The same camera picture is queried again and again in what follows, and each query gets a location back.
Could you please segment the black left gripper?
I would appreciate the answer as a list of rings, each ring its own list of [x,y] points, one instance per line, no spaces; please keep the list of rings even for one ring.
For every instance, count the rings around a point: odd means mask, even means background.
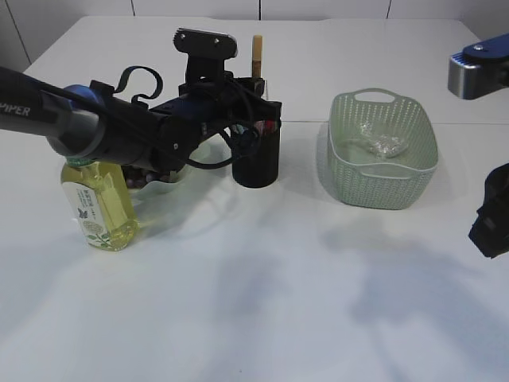
[[[235,77],[224,72],[222,84],[201,80],[179,86],[177,129],[200,131],[225,127],[234,122],[281,121],[282,103],[262,98],[266,81],[262,77]]]

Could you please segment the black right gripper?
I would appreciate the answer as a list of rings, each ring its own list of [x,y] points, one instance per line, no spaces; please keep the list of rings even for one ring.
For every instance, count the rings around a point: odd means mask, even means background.
[[[508,164],[495,168],[484,182],[484,201],[468,238],[487,258],[508,253]]]

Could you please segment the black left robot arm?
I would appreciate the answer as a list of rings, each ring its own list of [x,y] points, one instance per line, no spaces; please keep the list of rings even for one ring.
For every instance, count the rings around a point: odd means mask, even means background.
[[[144,94],[116,98],[133,71],[127,68],[117,87],[93,80],[58,88],[2,68],[1,128],[43,136],[66,158],[165,173],[228,166],[259,148],[256,122],[281,119],[282,103],[254,90],[261,78],[231,72],[222,81],[201,78],[180,85],[177,98],[148,107]]]

